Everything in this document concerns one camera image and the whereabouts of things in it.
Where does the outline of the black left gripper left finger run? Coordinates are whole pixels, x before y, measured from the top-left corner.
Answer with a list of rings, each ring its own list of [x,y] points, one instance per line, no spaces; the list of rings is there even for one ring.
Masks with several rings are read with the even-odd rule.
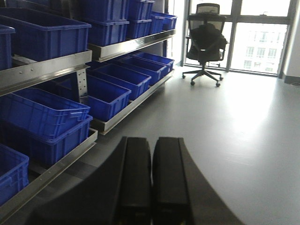
[[[123,137],[91,175],[37,206],[27,225],[151,224],[151,156],[146,138]]]

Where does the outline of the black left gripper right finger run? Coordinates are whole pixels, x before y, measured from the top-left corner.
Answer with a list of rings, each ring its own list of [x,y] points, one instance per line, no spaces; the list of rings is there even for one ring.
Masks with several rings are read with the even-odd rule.
[[[241,225],[189,154],[183,138],[160,137],[152,162],[155,225]]]

